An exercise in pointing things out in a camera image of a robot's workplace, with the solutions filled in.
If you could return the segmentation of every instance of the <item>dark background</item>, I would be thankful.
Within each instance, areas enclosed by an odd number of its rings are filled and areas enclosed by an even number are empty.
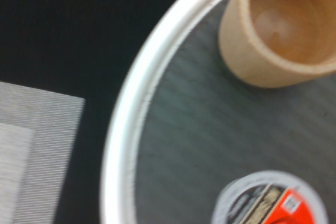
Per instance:
[[[0,1],[0,81],[86,99],[56,224],[99,223],[101,160],[114,102],[173,3]]]

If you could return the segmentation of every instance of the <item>round tray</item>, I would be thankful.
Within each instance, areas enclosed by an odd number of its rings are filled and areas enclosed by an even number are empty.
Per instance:
[[[108,134],[105,224],[210,223],[222,188],[254,172],[293,173],[336,222],[336,77],[266,90],[219,55],[227,1],[174,4],[141,50]]]

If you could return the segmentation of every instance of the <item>gray textured surface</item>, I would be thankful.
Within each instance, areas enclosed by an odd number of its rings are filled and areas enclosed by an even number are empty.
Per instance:
[[[53,223],[83,103],[77,97],[0,82],[0,123],[33,131],[15,224]]]
[[[140,224],[210,223],[222,188],[261,170],[282,170],[317,189],[336,223],[336,76],[264,90],[222,63],[219,4],[167,68],[140,143]]]
[[[0,223],[11,224],[33,131],[0,123]]]

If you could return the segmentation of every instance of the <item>wooden cup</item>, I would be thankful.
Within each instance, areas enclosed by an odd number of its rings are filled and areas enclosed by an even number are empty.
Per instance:
[[[237,77],[276,88],[336,71],[336,1],[231,0],[221,54]]]

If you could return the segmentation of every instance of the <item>label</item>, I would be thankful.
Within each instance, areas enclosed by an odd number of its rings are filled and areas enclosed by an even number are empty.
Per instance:
[[[321,199],[296,176],[266,171],[222,191],[212,224],[327,224]]]

